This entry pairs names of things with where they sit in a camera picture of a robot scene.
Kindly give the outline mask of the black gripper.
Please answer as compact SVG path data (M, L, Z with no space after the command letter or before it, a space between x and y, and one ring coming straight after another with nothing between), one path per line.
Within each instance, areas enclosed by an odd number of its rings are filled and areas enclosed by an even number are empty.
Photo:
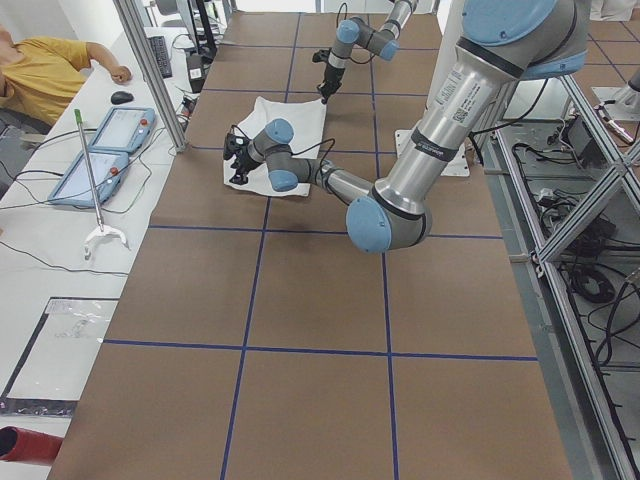
M258 163L250 156L248 149L239 157L235 157L231 168L234 170L230 182L232 184L242 184L243 180L248 179L248 175L251 171L258 167Z
M331 96L339 90L344 73L344 68L337 68L331 64L326 65L323 81L317 86L317 90L322 96L323 104L327 104Z

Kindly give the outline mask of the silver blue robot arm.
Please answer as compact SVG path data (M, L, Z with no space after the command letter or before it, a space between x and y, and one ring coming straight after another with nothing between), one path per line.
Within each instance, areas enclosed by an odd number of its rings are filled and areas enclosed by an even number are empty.
M284 119L254 136L229 131L223 158L230 181L244 185L265 167L277 192L314 184L347 204L352 243L368 253L414 246L430 232L425 198L490 102L506 84L555 78L584 65L591 4L588 1L465 1L456 60L430 96L390 173L370 183L326 159L297 159L293 127Z
M393 8L379 29L367 24L362 18L353 16L336 21L336 36L333 45L313 54L313 63L325 65L324 76L316 87L321 102L327 104L342 85L347 63L352 61L352 51L359 46L374 56L390 61L399 48L398 39L403 27L416 11L418 1L393 1Z

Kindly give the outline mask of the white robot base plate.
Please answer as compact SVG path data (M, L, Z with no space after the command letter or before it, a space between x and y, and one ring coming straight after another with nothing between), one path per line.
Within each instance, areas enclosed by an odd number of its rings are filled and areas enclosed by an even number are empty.
M399 159L401 153L409 145L411 140L411 129L399 129L394 131L396 158ZM439 159L443 165L440 175L443 177L469 177L470 167L466 158L466 146L464 143L458 146L453 152L448 152L444 159Z

